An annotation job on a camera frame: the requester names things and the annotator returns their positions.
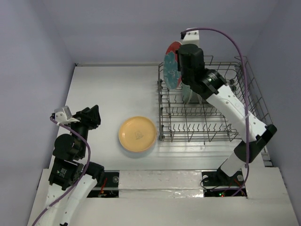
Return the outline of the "light blue plate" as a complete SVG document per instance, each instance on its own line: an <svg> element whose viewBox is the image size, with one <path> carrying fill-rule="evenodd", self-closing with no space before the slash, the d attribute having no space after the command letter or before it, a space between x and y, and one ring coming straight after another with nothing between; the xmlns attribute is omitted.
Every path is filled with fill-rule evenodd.
<svg viewBox="0 0 301 226"><path fill-rule="evenodd" d="M150 155L152 152L150 153L145 153L145 154L130 154L130 153L126 153L124 150L122 151L122 153L128 157L128 158L131 158L131 159L140 159L140 158L145 158L147 157L148 155Z"/></svg>

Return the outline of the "green plate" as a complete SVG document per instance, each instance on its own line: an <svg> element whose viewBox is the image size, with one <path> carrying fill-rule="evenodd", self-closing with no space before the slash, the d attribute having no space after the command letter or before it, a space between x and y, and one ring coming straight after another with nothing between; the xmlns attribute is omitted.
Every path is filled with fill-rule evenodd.
<svg viewBox="0 0 301 226"><path fill-rule="evenodd" d="M182 100L184 104L188 104L192 97L192 90L189 85L182 83Z"/></svg>

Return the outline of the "pink plate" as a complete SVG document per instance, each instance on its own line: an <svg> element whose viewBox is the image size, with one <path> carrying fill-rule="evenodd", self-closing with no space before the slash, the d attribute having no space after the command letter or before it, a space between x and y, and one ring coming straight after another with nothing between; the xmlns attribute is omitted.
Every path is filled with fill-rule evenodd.
<svg viewBox="0 0 301 226"><path fill-rule="evenodd" d="M147 147L146 149L138 150L138 151L131 151L131 150L126 149L125 147L122 147L122 149L126 153L130 153L130 154L145 154L145 153L152 152L155 147L156 147L156 145L151 145L151 146Z"/></svg>

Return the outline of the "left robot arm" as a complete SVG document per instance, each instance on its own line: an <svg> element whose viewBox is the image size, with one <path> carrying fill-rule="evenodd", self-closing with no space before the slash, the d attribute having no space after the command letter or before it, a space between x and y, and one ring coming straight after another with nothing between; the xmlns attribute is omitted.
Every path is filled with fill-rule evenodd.
<svg viewBox="0 0 301 226"><path fill-rule="evenodd" d="M68 106L56 109L50 120L68 130L54 142L53 165L44 209L34 226L69 226L95 186L104 181L104 166L91 162L89 131L101 124L99 107L86 107L72 114Z"/></svg>

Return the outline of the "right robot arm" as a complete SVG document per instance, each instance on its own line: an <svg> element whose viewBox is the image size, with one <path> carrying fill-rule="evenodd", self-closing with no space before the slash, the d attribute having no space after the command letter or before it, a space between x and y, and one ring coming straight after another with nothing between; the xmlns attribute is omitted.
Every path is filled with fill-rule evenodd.
<svg viewBox="0 0 301 226"><path fill-rule="evenodd" d="M277 128L255 117L248 110L248 104L241 103L232 92L226 80L216 70L205 67L203 50L197 45L181 45L177 58L183 84L221 112L241 136L234 152L216 171L217 181L226 185L239 169L257 157Z"/></svg>

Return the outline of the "yellow plate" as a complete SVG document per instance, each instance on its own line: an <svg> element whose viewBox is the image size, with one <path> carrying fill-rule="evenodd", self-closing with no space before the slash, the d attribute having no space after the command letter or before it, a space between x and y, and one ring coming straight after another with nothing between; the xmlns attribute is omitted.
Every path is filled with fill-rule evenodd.
<svg viewBox="0 0 301 226"><path fill-rule="evenodd" d="M134 116L123 122L118 132L120 144L128 150L138 151L157 140L157 127L147 117Z"/></svg>

